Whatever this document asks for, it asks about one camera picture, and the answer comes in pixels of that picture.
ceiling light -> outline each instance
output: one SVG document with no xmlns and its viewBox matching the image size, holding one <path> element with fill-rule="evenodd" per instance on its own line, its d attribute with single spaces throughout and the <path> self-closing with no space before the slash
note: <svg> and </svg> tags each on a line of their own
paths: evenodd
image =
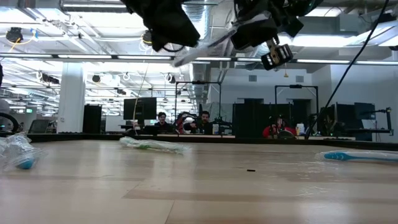
<svg viewBox="0 0 398 224">
<path fill-rule="evenodd" d="M 126 8 L 123 4 L 64 4 L 64 7 L 104 7 L 104 8 Z"/>
<path fill-rule="evenodd" d="M 297 59 L 297 63 L 326 63 L 326 64 L 348 64 L 349 60 L 312 60 L 312 59 Z"/>
<path fill-rule="evenodd" d="M 239 62 L 261 62 L 261 58 L 238 58 Z"/>
<path fill-rule="evenodd" d="M 171 57 L 167 56 L 118 56 L 119 59 L 131 59 L 131 60 L 171 60 Z"/>
<path fill-rule="evenodd" d="M 52 55 L 46 54 L 9 54 L 1 53 L 0 57 L 15 57 L 15 58 L 52 58 Z"/>
<path fill-rule="evenodd" d="M 10 106 L 10 109 L 25 109 L 25 106 Z"/>
<path fill-rule="evenodd" d="M 2 86 L 3 88 L 13 88 L 13 87 L 18 87 L 18 88 L 31 88 L 31 89 L 39 89 L 39 88 L 51 88 L 53 86 L 20 86 L 20 85 L 12 85 L 12 86 Z"/>
<path fill-rule="evenodd" d="M 229 62 L 231 59 L 225 57 L 198 57 L 195 60 Z"/>
<path fill-rule="evenodd" d="M 372 40 L 373 38 L 375 38 L 375 37 L 377 37 L 377 36 L 379 36 L 379 35 L 381 35 L 381 34 L 387 32 L 387 31 L 388 31 L 389 29 L 391 29 L 391 28 L 392 28 L 391 26 L 390 26 L 390 27 L 379 27 L 379 25 L 378 25 L 377 28 L 376 28 L 376 30 L 374 30 L 374 32 L 373 32 L 373 34 L 372 34 L 371 40 Z M 365 32 L 365 33 L 363 33 L 363 34 L 359 34 L 359 35 L 356 36 L 356 37 L 350 38 L 348 44 L 349 44 L 349 45 L 362 44 L 362 43 L 368 38 L 370 32 L 371 32 L 371 31 L 369 30 L 369 31 L 367 31 L 367 32 Z"/>
<path fill-rule="evenodd" d="M 338 35 L 298 35 L 292 45 L 297 47 L 344 47 L 350 42 L 349 37 Z"/>
<path fill-rule="evenodd" d="M 383 62 L 383 61 L 357 61 L 356 65 L 398 65 L 398 62 Z"/>
<path fill-rule="evenodd" d="M 336 17 L 340 15 L 345 9 L 345 7 L 317 7 L 305 16 Z"/>
<path fill-rule="evenodd" d="M 59 58 L 112 59 L 110 55 L 58 55 Z"/>
<path fill-rule="evenodd" d="M 379 44 L 380 47 L 393 47 L 398 45 L 398 36 L 395 36 L 384 43 Z"/>
</svg>

clear plastic wrap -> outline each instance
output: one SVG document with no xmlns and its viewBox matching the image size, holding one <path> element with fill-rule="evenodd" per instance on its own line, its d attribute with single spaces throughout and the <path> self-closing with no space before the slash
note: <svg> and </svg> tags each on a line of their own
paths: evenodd
<svg viewBox="0 0 398 224">
<path fill-rule="evenodd" d="M 317 160 L 336 160 L 351 162 L 398 162 L 398 153 L 392 151 L 344 150 L 320 152 Z"/>
<path fill-rule="evenodd" d="M 47 153 L 29 144 L 31 140 L 25 133 L 0 139 L 0 168 L 7 171 L 15 167 L 30 169 Z"/>
<path fill-rule="evenodd" d="M 190 146 L 175 144 L 171 142 L 155 141 L 155 140 L 136 140 L 130 137 L 123 137 L 120 143 L 136 149 L 150 149 L 154 151 L 169 152 L 182 154 L 182 152 L 189 150 Z"/>
</svg>

dark hair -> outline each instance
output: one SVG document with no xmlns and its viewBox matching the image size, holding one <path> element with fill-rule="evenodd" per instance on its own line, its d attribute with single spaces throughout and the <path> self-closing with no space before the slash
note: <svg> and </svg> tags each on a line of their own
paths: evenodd
<svg viewBox="0 0 398 224">
<path fill-rule="evenodd" d="M 160 112 L 160 113 L 157 115 L 157 117 L 159 118 L 159 117 L 161 117 L 161 116 L 163 116 L 163 115 L 164 115 L 164 116 L 167 116 L 166 113 Z"/>
<path fill-rule="evenodd" d="M 207 115 L 210 117 L 209 111 L 202 111 L 202 112 L 201 112 L 201 115 L 204 115 L 204 114 L 207 114 Z"/>
</svg>

blue toothbrush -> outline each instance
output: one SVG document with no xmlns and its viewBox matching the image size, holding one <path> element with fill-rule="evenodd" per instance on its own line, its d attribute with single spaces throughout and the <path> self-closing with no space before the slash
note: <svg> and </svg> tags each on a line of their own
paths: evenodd
<svg viewBox="0 0 398 224">
<path fill-rule="evenodd" d="M 333 159 L 333 160 L 339 160 L 339 161 L 362 159 L 362 160 L 374 160 L 374 161 L 384 161 L 384 162 L 398 162 L 398 159 L 351 156 L 345 152 L 329 152 L 329 153 L 326 153 L 323 157 L 325 159 Z"/>
</svg>

white bottle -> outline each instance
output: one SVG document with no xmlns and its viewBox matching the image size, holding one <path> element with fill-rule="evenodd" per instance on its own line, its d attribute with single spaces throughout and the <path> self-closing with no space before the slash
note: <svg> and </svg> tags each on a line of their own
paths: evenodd
<svg viewBox="0 0 398 224">
<path fill-rule="evenodd" d="M 218 124 L 213 124 L 213 134 L 218 134 L 220 126 Z"/>
</svg>

